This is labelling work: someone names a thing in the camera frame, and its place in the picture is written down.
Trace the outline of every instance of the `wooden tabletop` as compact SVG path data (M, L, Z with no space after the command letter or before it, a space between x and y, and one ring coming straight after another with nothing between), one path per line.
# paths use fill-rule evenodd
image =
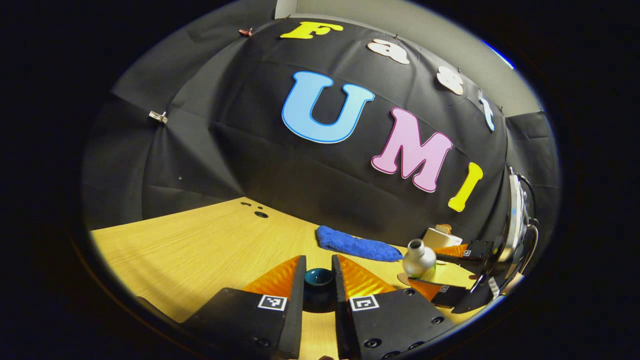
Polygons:
M258 217L255 211L269 217ZM105 262L133 295L183 322L222 288L241 289L294 256L306 255L307 269L331 269L331 256L337 252L318 246L317 228L316 224L240 198L92 234ZM394 247L406 253L406 247ZM397 278L403 272L401 261L345 256L390 285L407 288ZM474 283L469 278L472 273L458 265L437 267L433 282L466 288ZM455 323L480 310L452 314L449 309L438 309ZM338 359L335 314L303 312L300 359L321 356Z

